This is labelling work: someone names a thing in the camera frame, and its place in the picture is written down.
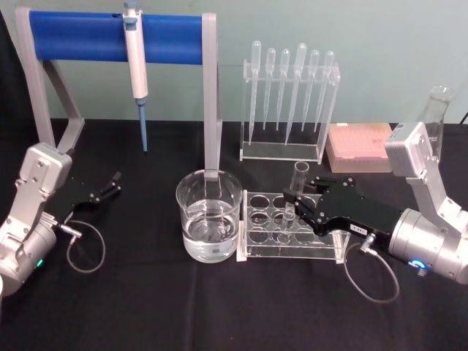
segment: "blue led light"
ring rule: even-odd
[[[426,265],[419,260],[413,260],[411,263],[419,268],[426,269]]]

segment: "pipette stand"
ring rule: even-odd
[[[39,140],[56,142],[50,122],[43,70],[69,119],[58,149],[75,147],[84,125],[55,60],[127,62],[121,13],[15,11],[21,61]],[[146,63],[203,66],[205,168],[219,168],[222,120],[219,114],[216,14],[143,15]]]
[[[308,195],[318,201],[320,195]],[[343,263],[344,252],[350,234],[341,230],[319,237],[310,226],[296,217],[287,233],[291,235],[288,244],[280,244],[280,233],[284,199],[282,194],[247,192],[244,190],[243,221],[239,226],[237,261],[251,257],[289,257],[318,260],[334,260]]]
[[[318,164],[322,162],[323,151],[325,150],[325,142],[328,135],[328,126],[333,114],[336,93],[340,82],[340,71],[336,61],[334,61],[329,75],[323,74],[323,68],[323,66],[318,66],[315,77],[311,77],[308,73],[309,66],[304,66],[298,88],[292,131],[288,141],[285,143],[287,128],[286,121],[290,110],[290,100],[294,83],[293,67],[290,66],[287,71],[279,129],[276,130],[276,106],[280,81],[279,62],[276,60],[276,66],[274,67],[273,78],[271,80],[267,123],[263,129],[263,97],[265,94],[265,81],[267,77],[264,61],[262,61],[262,66],[258,75],[254,131],[252,141],[249,142],[252,70],[250,62],[244,60],[244,96],[242,102],[243,118],[241,124],[240,151],[241,161],[243,159],[278,159],[290,161],[303,160],[317,162]],[[305,127],[302,131],[301,126],[303,121],[303,105],[306,98],[306,87],[307,83],[311,80],[313,80],[312,98],[310,99]],[[325,85],[325,97],[322,108],[317,109],[317,100],[322,85]],[[316,132],[314,131],[315,121],[317,121]]]

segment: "blue roller bar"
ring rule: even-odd
[[[31,11],[39,60],[127,61],[121,14]],[[146,62],[202,64],[200,16],[143,15]]]

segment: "glass beaker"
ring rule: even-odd
[[[175,191],[184,246],[197,261],[217,263],[237,248],[242,186],[221,170],[198,170]]]
[[[431,142],[432,155],[440,160],[442,153],[442,134],[444,116],[448,104],[453,100],[453,91],[447,86],[433,86],[429,91],[429,100],[424,107],[420,121],[426,125],[427,135]]]

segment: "plastic pipette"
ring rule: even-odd
[[[327,54],[325,56],[325,62],[323,63],[322,68],[322,87],[320,88],[319,101],[317,103],[317,113],[315,115],[314,132],[317,131],[319,117],[322,112],[323,100],[325,98],[325,90],[327,89],[328,77],[330,76],[331,67],[333,66],[334,59],[335,54],[333,53],[333,51],[327,51]]]
[[[252,135],[254,134],[255,105],[257,104],[257,83],[261,53],[262,44],[258,40],[255,40],[252,43],[252,62],[250,64],[252,70],[252,95],[250,97],[249,145],[252,142]]]
[[[281,107],[283,106],[284,85],[286,83],[287,70],[290,68],[290,51],[284,49],[281,52],[281,61],[279,63],[279,92],[278,103],[276,104],[276,130],[279,127],[279,115],[281,115]]]
[[[287,145],[287,140],[291,134],[291,128],[293,127],[295,103],[298,99],[298,89],[299,82],[301,81],[302,70],[304,68],[304,62],[306,60],[307,45],[303,42],[298,45],[298,49],[295,52],[295,63],[294,63],[294,83],[292,86],[292,95],[291,95],[291,106],[290,114],[287,117],[287,127],[286,127],[286,139],[284,139],[284,144]]]
[[[309,82],[307,82],[306,95],[304,98],[304,109],[303,109],[302,127],[301,127],[302,132],[304,131],[304,124],[306,123],[307,113],[309,112],[310,98],[312,96],[312,87],[314,86],[315,74],[317,73],[319,60],[320,60],[319,51],[313,50],[310,54],[310,60],[309,60],[309,68],[308,68]]]
[[[263,129],[265,129],[266,118],[268,117],[268,105],[270,104],[271,80],[273,79],[273,70],[275,68],[276,51],[269,48],[266,54],[266,81],[265,81],[265,99],[263,100]]]
[[[146,140],[145,103],[148,96],[148,84],[146,80],[145,48],[143,46],[142,11],[136,10],[136,1],[126,1],[124,6],[126,9],[123,15],[125,43],[127,44],[132,93],[140,114],[141,141],[143,152],[146,154],[148,144]]]

